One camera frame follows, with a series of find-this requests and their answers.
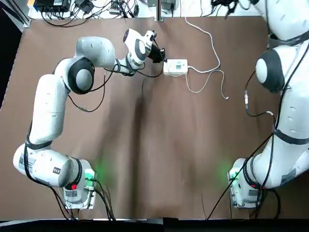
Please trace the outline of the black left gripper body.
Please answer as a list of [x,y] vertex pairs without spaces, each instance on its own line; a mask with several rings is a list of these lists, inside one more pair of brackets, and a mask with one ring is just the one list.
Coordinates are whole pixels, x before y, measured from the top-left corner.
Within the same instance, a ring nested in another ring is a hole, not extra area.
[[162,62],[161,50],[155,44],[152,45],[148,58],[151,59],[153,63]]

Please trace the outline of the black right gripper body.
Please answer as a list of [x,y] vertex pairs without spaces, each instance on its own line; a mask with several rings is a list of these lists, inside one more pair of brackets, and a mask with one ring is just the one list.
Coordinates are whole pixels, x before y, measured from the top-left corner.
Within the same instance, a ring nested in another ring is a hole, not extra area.
[[222,5],[227,7],[228,9],[236,8],[239,0],[217,0],[217,5]]

